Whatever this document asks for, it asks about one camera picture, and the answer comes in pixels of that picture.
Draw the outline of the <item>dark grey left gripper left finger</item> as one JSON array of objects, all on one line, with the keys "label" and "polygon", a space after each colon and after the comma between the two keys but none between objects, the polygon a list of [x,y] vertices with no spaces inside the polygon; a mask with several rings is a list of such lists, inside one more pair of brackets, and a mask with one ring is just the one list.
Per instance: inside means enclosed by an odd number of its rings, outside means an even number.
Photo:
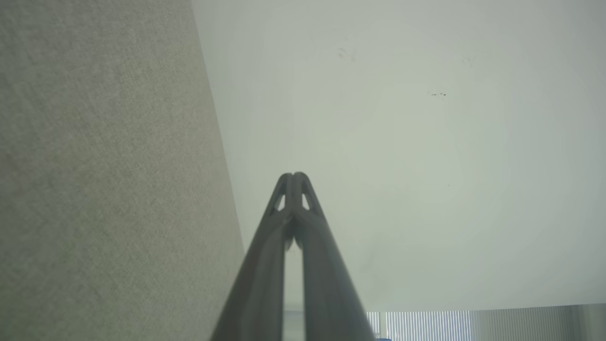
[{"label": "dark grey left gripper left finger", "polygon": [[280,341],[285,252],[292,243],[292,173],[278,179],[211,336],[213,341]]}]

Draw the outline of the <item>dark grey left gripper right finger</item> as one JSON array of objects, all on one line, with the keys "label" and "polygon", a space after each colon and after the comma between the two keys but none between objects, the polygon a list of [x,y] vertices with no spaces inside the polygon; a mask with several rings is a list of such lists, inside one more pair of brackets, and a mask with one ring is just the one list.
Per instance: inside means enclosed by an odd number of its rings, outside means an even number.
[{"label": "dark grey left gripper right finger", "polygon": [[373,341],[374,334],[309,177],[294,174],[296,240],[303,253],[305,338]]}]

